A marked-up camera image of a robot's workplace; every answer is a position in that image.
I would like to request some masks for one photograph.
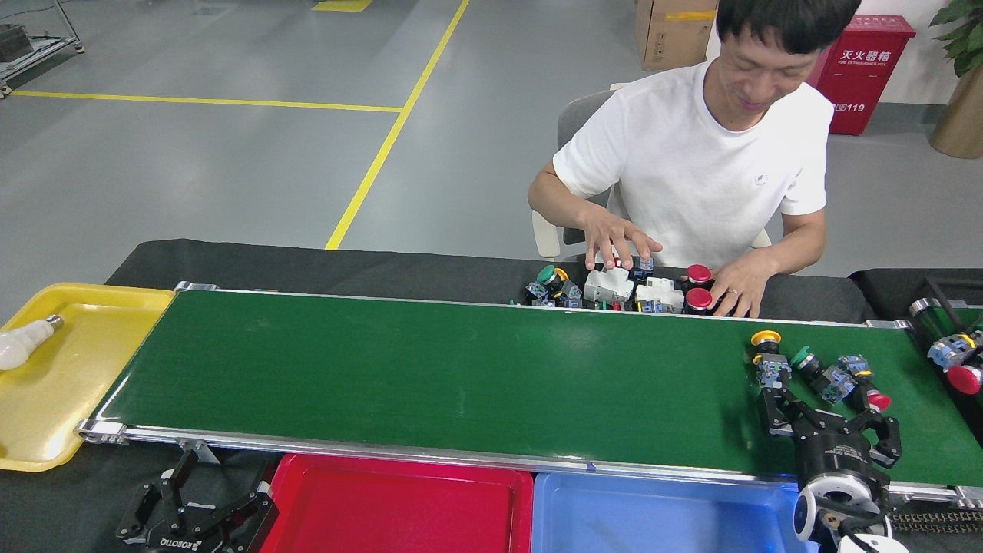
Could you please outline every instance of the red tray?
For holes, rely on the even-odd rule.
[[[528,472],[288,455],[271,484],[279,516],[261,553],[528,553]]]

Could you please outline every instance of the yellow tray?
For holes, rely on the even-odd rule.
[[[0,468],[41,472],[75,454],[88,417],[174,292],[97,284],[39,291],[0,332],[48,315],[65,325],[16,369],[0,371]]]

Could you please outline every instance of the green leaf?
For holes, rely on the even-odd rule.
[[[983,66],[983,56],[975,56],[973,61],[969,62],[969,67],[966,68],[966,73],[969,73],[980,66]]]
[[[936,36],[936,40],[955,40],[960,37],[969,37],[972,26],[967,23],[965,25],[960,25],[959,27],[949,31],[941,36]]]
[[[983,25],[977,25],[976,28],[969,34],[968,40],[966,50],[975,52],[976,50],[983,48]]]
[[[957,77],[962,77],[966,73],[969,73],[981,65],[983,65],[983,55],[972,55],[967,53],[956,57],[955,62],[953,63],[953,68],[955,69],[955,75]]]
[[[963,75],[965,75],[966,71],[968,71],[969,63],[971,61],[972,58],[969,56],[956,57],[955,62],[953,63],[953,68],[955,69],[955,75],[957,77],[962,77]]]
[[[953,0],[948,6],[935,14],[935,17],[932,18],[932,23],[928,24],[928,26],[932,27],[933,25],[952,23],[959,18],[969,15],[970,11],[972,11],[972,6],[966,0]]]
[[[949,52],[948,54],[946,54],[946,58],[953,59],[956,56],[964,54],[966,52],[966,44],[968,43],[969,43],[968,39],[960,38],[958,40],[953,40],[949,44],[943,46]]]

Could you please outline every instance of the man's arm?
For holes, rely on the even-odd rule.
[[[826,249],[826,210],[808,215],[782,215],[782,239],[752,250],[714,270],[714,301],[721,301],[715,315],[759,315],[765,284],[773,275],[795,273],[819,261]]]
[[[614,267],[614,256],[621,259],[621,266],[631,269],[631,248],[635,244],[638,255],[652,257],[652,252],[662,251],[662,244],[653,240],[629,220],[611,214],[605,208],[570,192],[556,176],[552,161],[536,175],[529,187],[529,207],[536,210],[557,226],[580,228],[587,237],[588,270],[594,268],[594,259],[601,252],[605,266]]]

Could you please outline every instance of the robotiq logo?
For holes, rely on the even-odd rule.
[[[202,541],[181,541],[162,537],[160,538],[160,545],[162,547],[177,547],[179,549],[187,549],[188,551],[198,551],[198,546],[202,545]]]

